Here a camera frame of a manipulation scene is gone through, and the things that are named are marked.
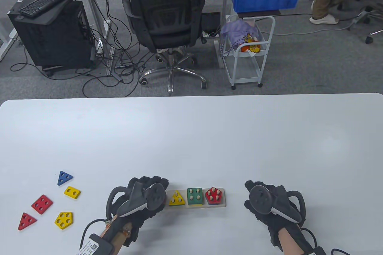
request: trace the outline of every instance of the black office chair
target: black office chair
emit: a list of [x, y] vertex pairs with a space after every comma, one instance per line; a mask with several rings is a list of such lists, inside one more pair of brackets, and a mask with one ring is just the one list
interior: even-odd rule
[[207, 88], [206, 79], [180, 64], [187, 59], [196, 59], [186, 52], [186, 46], [194, 46], [197, 39], [202, 43], [201, 13], [205, 0], [122, 0], [130, 29], [138, 42], [156, 53], [157, 61], [166, 66], [148, 70], [139, 79], [141, 85], [148, 83], [146, 76], [168, 71], [168, 95], [173, 93], [174, 72], [183, 72], [201, 79], [202, 89]]

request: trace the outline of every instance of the qr code label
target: qr code label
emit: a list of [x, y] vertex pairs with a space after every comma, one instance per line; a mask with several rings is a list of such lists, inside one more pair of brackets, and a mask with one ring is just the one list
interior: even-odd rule
[[98, 243], [89, 239], [76, 255], [92, 255], [98, 248]]

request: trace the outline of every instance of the gloved hand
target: gloved hand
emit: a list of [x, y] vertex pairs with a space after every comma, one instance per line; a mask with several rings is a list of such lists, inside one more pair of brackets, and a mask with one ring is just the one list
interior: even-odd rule
[[[273, 192], [273, 190], [275, 189], [274, 185], [266, 185], [261, 181], [253, 182], [251, 180], [248, 180], [245, 182], [245, 187], [249, 192], [256, 185], [262, 185], [262, 186], [266, 187], [270, 192]], [[298, 211], [297, 206], [294, 203], [292, 203], [290, 200], [289, 200], [289, 202], [290, 202], [290, 205]], [[253, 213], [259, 221], [261, 221], [263, 224], [265, 224], [268, 227], [268, 231], [270, 232], [270, 237], [271, 237], [271, 243], [273, 244], [273, 246], [279, 246], [280, 247], [280, 243], [279, 243], [279, 239], [278, 239], [279, 230], [281, 230], [282, 228], [285, 228], [288, 225], [290, 225], [290, 226], [291, 225], [297, 225], [296, 223], [288, 221], [287, 219], [283, 218], [282, 216], [275, 215], [273, 213], [269, 213], [266, 215], [260, 214], [251, 206], [250, 200], [245, 201], [245, 207], [248, 210], [250, 210], [250, 212]], [[301, 224], [303, 224], [304, 221], [305, 221], [305, 218], [302, 218]]]
[[[108, 203], [107, 203], [107, 220], [111, 220], [113, 218], [113, 215], [117, 214], [117, 209], [124, 203], [126, 202], [127, 200], [129, 200], [130, 198], [130, 194], [132, 192], [132, 189], [133, 189], [133, 186], [136, 182], [140, 182], [142, 183], [144, 186], [144, 188], [149, 188], [151, 185], [155, 184], [155, 183], [160, 183], [162, 184], [162, 186], [164, 187], [164, 189], [166, 189], [169, 185], [169, 181], [165, 178], [161, 178], [161, 177], [158, 177], [158, 176], [154, 176], [152, 178], [150, 177], [147, 177], [147, 176], [143, 176], [141, 177], [140, 179], [138, 178], [132, 178], [128, 185], [127, 185], [127, 188], [126, 187], [116, 187], [115, 189], [113, 189], [113, 191], [111, 192], [110, 196], [109, 196], [109, 199], [108, 199]], [[124, 195], [121, 195], [117, 200], [116, 202], [114, 202], [113, 204], [111, 204], [114, 200], [114, 197], [116, 196], [116, 194], [118, 192], [125, 192]], [[126, 217], [118, 217], [116, 220], [119, 220], [121, 222], [121, 227], [123, 225], [125, 225], [127, 222], [131, 222], [132, 223], [132, 231], [131, 231], [131, 234], [130, 234], [130, 238], [128, 238], [125, 243], [124, 243], [124, 246], [129, 246], [129, 244], [131, 242], [135, 242], [137, 240], [137, 236], [138, 236], [138, 229], [144, 224], [144, 221], [148, 218], [151, 218], [153, 217], [154, 215], [156, 215], [157, 213], [159, 213], [161, 210], [164, 209], [165, 207], [165, 204], [166, 202], [164, 202], [158, 209], [156, 210], [153, 210], [153, 211], [150, 211], [148, 210], [147, 208], [143, 209], [143, 210], [140, 210], [140, 211], [137, 211], [131, 215], [128, 215]]]

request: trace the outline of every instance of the green square block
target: green square block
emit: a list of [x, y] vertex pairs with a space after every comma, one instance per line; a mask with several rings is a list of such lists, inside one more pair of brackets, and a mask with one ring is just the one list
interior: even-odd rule
[[188, 188], [188, 204], [189, 205], [202, 205], [203, 204], [203, 191], [202, 188]]

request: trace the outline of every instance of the office floor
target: office floor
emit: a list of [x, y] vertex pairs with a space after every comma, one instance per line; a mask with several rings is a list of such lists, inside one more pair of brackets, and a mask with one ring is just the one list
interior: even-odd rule
[[[0, 21], [10, 29], [7, 11], [17, 0], [0, 0]], [[212, 3], [222, 0], [206, 0], [206, 11], [219, 10]], [[353, 17], [358, 10], [369, 3], [382, 0], [362, 0], [350, 2], [346, 12], [334, 11], [341, 19]], [[105, 0], [98, 0], [105, 9]], [[299, 0], [296, 9], [283, 13], [309, 13], [311, 1]], [[111, 15], [126, 22], [121, 0], [110, 0]], [[337, 26], [314, 26], [308, 21], [309, 16], [283, 16], [276, 18], [275, 33], [308, 32], [322, 28], [346, 27], [350, 22], [341, 22]], [[325, 31], [310, 35], [274, 36], [263, 77], [263, 87], [256, 84], [237, 85], [230, 89], [226, 72], [219, 69], [212, 41], [202, 45], [200, 41], [190, 48], [199, 61], [198, 71], [208, 80], [208, 89], [201, 90], [200, 81], [189, 76], [177, 76], [174, 83], [174, 96], [183, 95], [262, 95], [262, 94], [322, 94], [322, 93], [383, 93], [382, 45], [383, 34], [374, 37], [374, 43], [367, 45], [364, 40], [368, 33], [379, 30], [382, 23], [372, 20], [371, 24], [358, 24], [351, 31]], [[130, 41], [126, 28], [120, 27], [118, 38], [123, 44]], [[147, 53], [143, 48], [140, 55]], [[0, 62], [0, 104], [8, 99], [22, 98], [77, 98], [83, 97], [82, 86], [89, 77], [81, 76], [70, 80], [51, 80], [43, 77], [33, 67], [27, 66], [19, 72], [11, 72], [10, 66], [24, 62], [22, 47], [16, 42], [6, 57]], [[152, 58], [147, 67], [159, 64]], [[105, 75], [105, 67], [93, 71], [94, 75]], [[59, 72], [54, 77], [62, 79], [75, 75], [74, 71]], [[113, 84], [113, 79], [106, 79]], [[92, 81], [85, 87], [89, 97], [121, 97], [128, 94], [133, 84], [118, 85], [115, 88], [102, 86]], [[138, 85], [132, 97], [166, 96], [167, 77], [150, 77], [145, 87]]]

